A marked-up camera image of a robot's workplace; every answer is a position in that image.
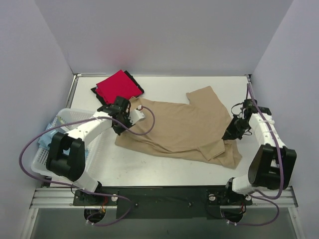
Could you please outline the beige t shirt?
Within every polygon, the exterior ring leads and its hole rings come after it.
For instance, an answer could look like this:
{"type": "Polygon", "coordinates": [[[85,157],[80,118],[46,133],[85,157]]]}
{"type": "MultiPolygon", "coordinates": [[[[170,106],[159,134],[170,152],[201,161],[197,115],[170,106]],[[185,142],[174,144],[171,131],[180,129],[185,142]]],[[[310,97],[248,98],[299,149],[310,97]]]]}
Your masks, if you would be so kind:
{"type": "Polygon", "coordinates": [[[227,108],[208,86],[186,93],[188,104],[132,98],[132,107],[147,107],[134,133],[117,136],[115,145],[152,156],[171,157],[235,169],[241,161],[237,143],[223,140],[231,122],[227,108]]]}

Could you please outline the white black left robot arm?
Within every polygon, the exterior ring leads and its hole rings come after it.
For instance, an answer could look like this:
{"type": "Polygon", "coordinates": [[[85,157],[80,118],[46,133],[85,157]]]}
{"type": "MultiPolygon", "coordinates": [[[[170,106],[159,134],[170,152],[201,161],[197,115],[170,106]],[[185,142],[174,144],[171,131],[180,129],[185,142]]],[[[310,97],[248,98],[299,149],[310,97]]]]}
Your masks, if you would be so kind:
{"type": "Polygon", "coordinates": [[[130,128],[130,107],[129,100],[117,96],[113,104],[101,107],[88,121],[79,123],[67,133],[58,132],[52,138],[46,169],[86,190],[85,200],[91,205],[99,204],[103,193],[97,189],[99,182],[85,170],[85,150],[96,137],[110,128],[117,134],[125,131],[119,123],[130,128]]]}

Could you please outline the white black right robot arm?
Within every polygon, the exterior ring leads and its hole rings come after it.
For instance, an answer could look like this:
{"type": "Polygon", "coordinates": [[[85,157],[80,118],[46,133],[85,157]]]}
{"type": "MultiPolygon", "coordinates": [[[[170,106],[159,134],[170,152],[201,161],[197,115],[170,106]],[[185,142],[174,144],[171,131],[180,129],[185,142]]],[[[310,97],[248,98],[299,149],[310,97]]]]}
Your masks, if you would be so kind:
{"type": "Polygon", "coordinates": [[[257,106],[254,99],[245,99],[241,113],[234,114],[222,139],[242,139],[247,133],[253,134],[258,150],[247,174],[231,178],[223,190],[223,200],[234,204],[241,195],[260,193],[262,189],[277,190],[281,193],[288,187],[297,153],[280,139],[269,108],[257,106]]]}

